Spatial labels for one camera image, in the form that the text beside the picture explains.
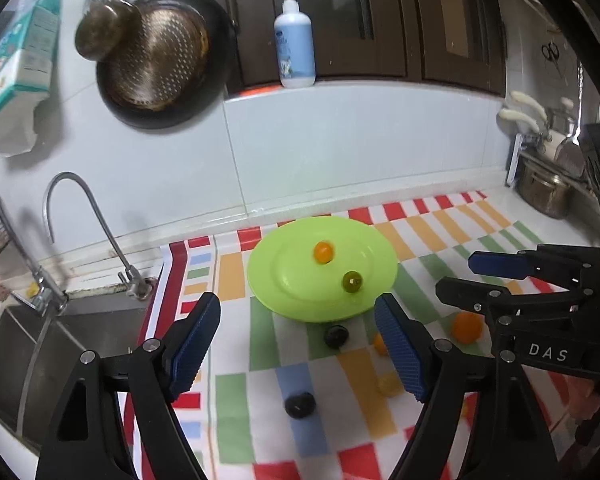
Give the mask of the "large orange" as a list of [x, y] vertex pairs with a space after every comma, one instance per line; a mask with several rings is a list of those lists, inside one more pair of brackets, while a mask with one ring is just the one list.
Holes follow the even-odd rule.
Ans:
[[474, 344], [480, 339], [483, 326], [481, 315], [460, 311], [453, 318], [451, 334], [459, 344]]

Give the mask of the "brown longan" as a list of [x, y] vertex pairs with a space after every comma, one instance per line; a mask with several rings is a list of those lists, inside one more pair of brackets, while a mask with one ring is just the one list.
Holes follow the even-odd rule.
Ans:
[[404, 387], [396, 372], [381, 374], [378, 377], [377, 388], [386, 398], [394, 398], [404, 393]]

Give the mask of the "small orange back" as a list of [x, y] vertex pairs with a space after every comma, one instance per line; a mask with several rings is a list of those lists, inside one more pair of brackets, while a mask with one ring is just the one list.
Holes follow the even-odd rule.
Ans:
[[385, 345], [385, 341], [382, 339], [381, 334], [377, 333], [374, 338], [373, 338], [373, 342], [372, 345], [375, 349], [375, 351], [380, 355], [380, 356], [388, 356], [389, 352], [388, 349]]

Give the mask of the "small orange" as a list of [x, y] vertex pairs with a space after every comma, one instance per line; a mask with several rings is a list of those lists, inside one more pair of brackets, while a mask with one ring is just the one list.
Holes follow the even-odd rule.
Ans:
[[313, 248], [313, 258], [319, 264], [330, 263], [334, 257], [334, 245], [327, 240], [321, 240]]
[[372, 345], [375, 349], [375, 351], [380, 355], [380, 356], [388, 356], [389, 352], [388, 349], [385, 345], [385, 341], [382, 339], [381, 334], [377, 333], [374, 338], [373, 338], [373, 342]]

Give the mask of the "green tomato front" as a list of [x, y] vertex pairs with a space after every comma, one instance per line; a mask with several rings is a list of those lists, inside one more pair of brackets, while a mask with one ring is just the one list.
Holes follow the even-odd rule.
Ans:
[[356, 294], [363, 286], [363, 277], [358, 271], [348, 271], [343, 275], [341, 285], [348, 294]]

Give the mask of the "dark plum back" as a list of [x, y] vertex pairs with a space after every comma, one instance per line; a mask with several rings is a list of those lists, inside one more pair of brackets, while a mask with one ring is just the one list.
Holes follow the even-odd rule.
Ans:
[[339, 350], [348, 341], [349, 331], [343, 325], [331, 325], [326, 328], [323, 339], [329, 349]]

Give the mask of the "dark plum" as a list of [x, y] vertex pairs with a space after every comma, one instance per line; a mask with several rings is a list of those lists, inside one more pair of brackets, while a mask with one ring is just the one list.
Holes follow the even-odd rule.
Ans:
[[323, 339], [329, 349], [339, 350], [348, 341], [349, 331], [343, 325], [331, 325], [326, 328]]
[[287, 396], [284, 401], [286, 414], [293, 419], [304, 419], [311, 416], [316, 409], [314, 395], [307, 391]]

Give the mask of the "steel cooking pot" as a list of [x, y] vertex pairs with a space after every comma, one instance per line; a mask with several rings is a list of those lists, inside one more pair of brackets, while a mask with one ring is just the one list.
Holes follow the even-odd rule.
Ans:
[[574, 193], [573, 187], [559, 174], [528, 158], [520, 161], [517, 191], [534, 209], [557, 220], [568, 216]]

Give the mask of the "steel sink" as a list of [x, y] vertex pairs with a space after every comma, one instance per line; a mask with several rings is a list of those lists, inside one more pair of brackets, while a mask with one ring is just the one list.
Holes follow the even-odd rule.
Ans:
[[79, 356], [135, 349], [148, 306], [148, 300], [117, 292], [73, 299], [43, 316], [21, 304], [7, 307], [0, 315], [1, 423], [39, 451]]

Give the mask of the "metal spatula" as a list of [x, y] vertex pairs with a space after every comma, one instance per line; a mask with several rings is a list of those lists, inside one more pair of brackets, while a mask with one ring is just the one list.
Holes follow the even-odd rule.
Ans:
[[584, 156], [580, 149], [580, 134], [582, 132], [584, 68], [580, 60], [576, 65], [577, 101], [573, 102], [563, 96], [560, 99], [562, 111], [567, 116], [568, 132], [565, 140], [558, 146], [557, 162], [573, 179], [582, 179], [585, 170]]

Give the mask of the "dish rack shelf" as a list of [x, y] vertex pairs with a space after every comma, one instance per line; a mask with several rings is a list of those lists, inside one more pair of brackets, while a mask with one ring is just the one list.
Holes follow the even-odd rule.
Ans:
[[585, 174], [582, 179], [573, 179], [570, 174], [567, 174], [557, 162], [557, 151], [554, 153], [546, 154], [539, 150], [539, 147], [535, 143], [535, 136], [531, 133], [517, 133], [515, 136], [512, 156], [510, 156], [510, 162], [507, 170], [506, 184], [513, 186], [520, 175], [520, 161], [523, 158], [533, 160], [545, 169], [556, 172], [566, 182], [577, 190], [587, 193], [590, 189], [588, 184], [588, 177]]

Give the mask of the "colourful striped tablecloth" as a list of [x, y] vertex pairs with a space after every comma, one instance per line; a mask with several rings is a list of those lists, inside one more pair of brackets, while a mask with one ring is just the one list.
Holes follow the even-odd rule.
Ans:
[[[444, 276], [468, 278], [476, 250], [516, 252], [540, 243], [593, 245], [575, 218], [539, 214], [513, 192], [465, 192], [361, 207], [347, 217], [372, 226], [399, 259], [396, 299], [436, 337], [454, 310], [434, 294]], [[386, 398], [378, 377], [391, 363], [372, 342], [373, 317], [347, 320], [348, 341], [324, 343], [323, 327], [282, 318], [257, 300], [246, 269], [270, 232], [254, 226], [180, 240], [161, 249], [162, 269], [140, 338], [162, 336], [203, 292], [221, 301], [221, 323], [192, 388], [174, 410], [210, 479], [385, 479], [420, 412], [407, 393]], [[314, 395], [316, 409], [289, 417], [291, 394]]]

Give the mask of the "blue soap pump bottle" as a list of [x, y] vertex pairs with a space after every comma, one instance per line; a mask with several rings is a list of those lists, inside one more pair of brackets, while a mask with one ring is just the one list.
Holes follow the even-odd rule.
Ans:
[[274, 21], [277, 66], [284, 88], [314, 85], [316, 78], [311, 19], [300, 11], [297, 0], [283, 0], [282, 13]]

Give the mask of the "teal paper towel box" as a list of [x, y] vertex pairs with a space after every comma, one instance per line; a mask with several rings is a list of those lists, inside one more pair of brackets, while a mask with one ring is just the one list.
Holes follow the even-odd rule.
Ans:
[[0, 133], [50, 96], [59, 24], [60, 0], [36, 0], [0, 39]]

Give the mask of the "dark wooden window frame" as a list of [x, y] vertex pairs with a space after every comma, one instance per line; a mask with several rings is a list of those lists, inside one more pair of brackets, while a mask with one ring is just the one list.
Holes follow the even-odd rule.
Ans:
[[[237, 27], [228, 91], [279, 81], [274, 20], [284, 0], [216, 0]], [[502, 96], [498, 0], [297, 0], [312, 21], [320, 79], [452, 84]]]

